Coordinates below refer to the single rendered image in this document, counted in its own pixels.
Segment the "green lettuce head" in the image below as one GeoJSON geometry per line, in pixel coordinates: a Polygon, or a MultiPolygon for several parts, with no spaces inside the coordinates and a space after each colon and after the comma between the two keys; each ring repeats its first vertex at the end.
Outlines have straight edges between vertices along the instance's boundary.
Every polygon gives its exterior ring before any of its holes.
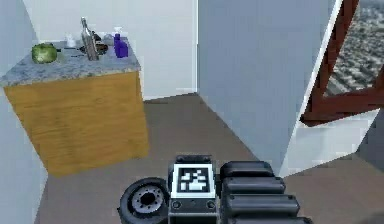
{"type": "Polygon", "coordinates": [[[32,47],[31,57],[34,63],[51,63],[57,59],[57,49],[52,43],[40,43],[32,47]]]}

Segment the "purple spray bottle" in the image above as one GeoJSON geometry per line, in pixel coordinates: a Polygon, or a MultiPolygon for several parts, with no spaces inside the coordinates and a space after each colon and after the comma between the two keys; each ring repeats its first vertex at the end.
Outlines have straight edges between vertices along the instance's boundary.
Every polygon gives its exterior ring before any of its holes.
{"type": "Polygon", "coordinates": [[[128,46],[121,40],[121,27],[115,27],[115,36],[114,36],[114,50],[117,58],[124,58],[128,56],[128,46]]]}

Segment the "dark frying pan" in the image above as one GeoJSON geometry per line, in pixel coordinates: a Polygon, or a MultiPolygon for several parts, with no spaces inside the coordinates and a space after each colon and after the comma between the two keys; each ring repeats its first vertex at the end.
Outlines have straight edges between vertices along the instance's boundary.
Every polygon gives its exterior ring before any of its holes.
{"type": "MultiPolygon", "coordinates": [[[[104,55],[108,51],[108,46],[106,44],[103,44],[103,43],[97,43],[96,44],[96,48],[97,48],[97,52],[98,52],[99,55],[104,55]]],[[[81,46],[79,48],[79,50],[82,53],[86,53],[86,50],[85,50],[84,46],[81,46]]]]}

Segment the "wooden counter with stone top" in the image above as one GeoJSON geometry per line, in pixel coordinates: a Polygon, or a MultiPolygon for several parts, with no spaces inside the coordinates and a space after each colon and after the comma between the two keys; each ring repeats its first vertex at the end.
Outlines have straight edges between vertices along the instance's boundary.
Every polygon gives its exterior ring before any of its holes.
{"type": "Polygon", "coordinates": [[[63,176],[148,155],[149,139],[133,49],[109,47],[90,61],[55,41],[56,61],[24,56],[0,77],[12,109],[50,175],[63,176]]]}

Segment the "red-brown framed window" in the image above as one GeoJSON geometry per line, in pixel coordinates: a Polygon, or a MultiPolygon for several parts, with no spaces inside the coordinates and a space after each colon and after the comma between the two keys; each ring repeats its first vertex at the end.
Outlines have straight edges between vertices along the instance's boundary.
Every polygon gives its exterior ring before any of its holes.
{"type": "Polygon", "coordinates": [[[343,0],[300,121],[384,109],[384,0],[343,0]]]}

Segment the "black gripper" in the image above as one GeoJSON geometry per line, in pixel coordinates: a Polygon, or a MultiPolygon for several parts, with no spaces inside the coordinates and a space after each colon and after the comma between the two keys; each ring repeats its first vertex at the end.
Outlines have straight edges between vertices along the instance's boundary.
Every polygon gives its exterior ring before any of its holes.
{"type": "Polygon", "coordinates": [[[147,177],[125,190],[117,211],[122,224],[167,224],[168,202],[166,181],[147,177]]]}

